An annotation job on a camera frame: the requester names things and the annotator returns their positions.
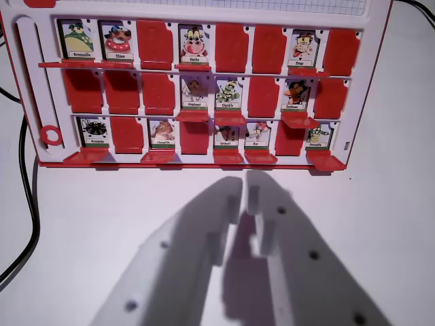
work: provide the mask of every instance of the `red ledge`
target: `red ledge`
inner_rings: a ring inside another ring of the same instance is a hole
[[[331,74],[323,71],[317,72],[316,68],[304,68],[304,67],[289,67],[288,68],[289,75],[297,75],[301,77],[330,77]]]
[[[179,65],[175,65],[175,68],[180,71],[210,71],[211,67],[209,65],[186,65],[180,63]]]
[[[103,60],[94,62],[91,60],[62,59],[62,62],[41,62],[41,68],[103,68],[103,69],[132,69],[133,62],[114,62]]]
[[[141,164],[164,164],[174,161],[174,149],[150,149],[141,160]]]
[[[246,149],[245,157],[251,164],[274,164],[278,159],[268,149]]]
[[[107,148],[101,147],[82,147],[80,151],[75,152],[73,155],[68,156],[63,160],[65,164],[91,164],[93,162],[101,161],[109,155]]]
[[[345,164],[331,155],[330,150],[307,150],[307,157],[319,171],[342,171],[346,168]]]
[[[207,122],[210,117],[207,110],[181,110],[175,119],[181,122]]]
[[[243,126],[246,118],[240,110],[219,110],[215,111],[216,126]]]
[[[242,155],[237,148],[214,149],[213,157],[215,164],[239,164],[243,162]]]
[[[307,112],[283,112],[281,120],[293,129],[314,129],[320,125]]]

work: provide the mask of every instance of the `white table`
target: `white table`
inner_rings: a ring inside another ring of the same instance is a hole
[[[432,0],[422,2],[435,12]],[[293,193],[397,326],[434,323],[434,53],[435,31],[421,13],[395,3],[348,169],[331,176],[268,172]],[[0,56],[1,86],[17,94],[5,48]],[[3,96],[0,106],[3,271],[27,243],[31,221],[17,160],[22,110]],[[27,141],[31,173],[35,153],[30,137]],[[245,171],[40,168],[41,238],[27,265],[0,293],[0,325],[89,324],[138,245],[227,175],[243,178]],[[232,227],[227,257],[234,234]],[[230,299],[222,290],[225,266],[213,269],[202,325],[270,325],[267,309],[248,313],[248,307],[268,306],[264,261],[241,257],[240,291]]]

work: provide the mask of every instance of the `red ring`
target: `red ring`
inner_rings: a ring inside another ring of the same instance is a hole
[[[48,139],[47,131],[49,131],[49,130],[53,130],[57,134],[58,138],[57,138],[56,141],[51,141],[50,139]],[[42,141],[45,144],[48,144],[48,145],[51,145],[51,146],[62,145],[62,142],[63,142],[63,140],[62,140],[62,134],[60,133],[60,129],[55,127],[55,126],[48,125],[48,126],[43,127],[41,129],[41,131],[39,132],[39,135],[40,135]]]

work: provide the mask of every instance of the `character card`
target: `character card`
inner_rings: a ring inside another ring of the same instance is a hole
[[[175,127],[168,119],[148,120],[148,132],[150,134],[151,148],[174,148]]]
[[[181,76],[181,108],[207,110],[209,101],[209,76]]]
[[[248,122],[246,124],[246,149],[268,149],[271,127],[267,122]]]
[[[315,31],[302,31],[295,29],[290,43],[290,58],[288,65],[291,67],[314,67],[319,48],[319,39]]]
[[[83,147],[109,147],[104,117],[76,117],[77,130]]]
[[[216,126],[215,148],[237,148],[239,144],[239,127]]]
[[[307,80],[286,79],[281,97],[281,111],[306,111],[311,88]]]
[[[317,128],[308,131],[308,139],[306,150],[310,149],[328,149],[334,129],[331,127],[330,122],[323,122]]]
[[[131,31],[120,21],[100,21],[101,48],[106,60],[133,60]]]
[[[66,59],[93,59],[92,32],[81,19],[58,20],[60,44]]]
[[[187,65],[209,64],[209,35],[202,25],[179,25],[180,63]]]
[[[240,110],[242,107],[242,86],[237,78],[216,78],[215,108],[219,110]]]

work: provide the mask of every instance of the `grid paper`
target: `grid paper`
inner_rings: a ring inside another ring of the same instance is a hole
[[[361,16],[366,0],[93,0],[121,3],[152,3],[159,5],[185,5],[189,7],[216,7],[275,10],[282,12],[319,12]]]

